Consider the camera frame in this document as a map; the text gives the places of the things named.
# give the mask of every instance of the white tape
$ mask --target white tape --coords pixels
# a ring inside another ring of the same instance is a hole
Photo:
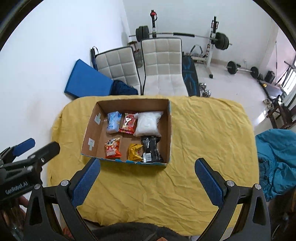
[[[101,113],[99,113],[98,115],[96,115],[96,117],[94,118],[94,121],[99,125],[101,123]]]
[[[94,140],[89,138],[89,150],[92,150],[94,147]]]

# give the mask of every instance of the barcode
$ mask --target barcode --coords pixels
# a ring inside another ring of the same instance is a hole
[[[147,162],[152,161],[151,153],[146,153],[146,161]]]
[[[109,152],[107,153],[107,156],[114,156],[115,154],[116,154],[115,151],[109,151]]]

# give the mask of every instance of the yellow tablecloth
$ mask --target yellow tablecloth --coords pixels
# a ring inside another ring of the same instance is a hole
[[[48,165],[48,184],[58,185],[83,168],[84,133],[97,101],[147,96],[84,97],[69,103],[53,125],[60,154]],[[200,97],[169,97],[172,114],[171,162],[166,168],[101,161],[101,172],[84,204],[83,218],[110,225],[143,222],[181,235],[201,234],[217,211],[194,172],[203,157],[226,180],[251,187],[259,181],[252,125],[238,103]],[[229,226],[234,226],[239,208]]]

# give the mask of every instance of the open cardboard box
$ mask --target open cardboard box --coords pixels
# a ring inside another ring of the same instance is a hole
[[[164,162],[143,163],[140,161],[129,161],[128,147],[130,144],[142,144],[141,137],[135,137],[127,133],[108,134],[106,132],[108,126],[107,114],[119,111],[122,113],[121,123],[124,119],[125,112],[147,112],[147,111],[163,111],[158,122],[158,130],[161,139],[157,144],[159,152]],[[110,139],[120,137],[119,151],[122,154],[120,159],[106,159],[105,142]],[[143,165],[162,165],[166,166],[170,162],[170,142],[171,142],[171,114],[170,101],[168,99],[117,99],[99,101],[94,106],[92,115],[86,128],[81,154],[90,157],[96,157],[100,160],[126,162]]]

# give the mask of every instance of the blue gripper pad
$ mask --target blue gripper pad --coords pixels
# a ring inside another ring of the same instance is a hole
[[[212,204],[220,208],[224,202],[223,191],[219,186],[218,182],[214,179],[213,175],[211,174],[211,171],[213,172],[213,169],[208,170],[202,162],[202,160],[205,161],[203,158],[197,159],[195,161],[195,174],[201,182]]]
[[[87,163],[86,166],[81,170],[78,171],[76,174],[79,174],[79,172],[84,172],[78,180],[76,186],[72,190],[72,205],[76,208],[79,205],[82,205],[88,192],[90,191],[92,185],[94,184],[94,181],[98,177],[101,170],[101,164],[99,159],[94,159],[92,163]]]
[[[12,154],[14,156],[20,156],[21,154],[25,153],[26,151],[30,150],[35,146],[35,140],[33,138],[30,138],[21,144],[18,144],[13,148]]]

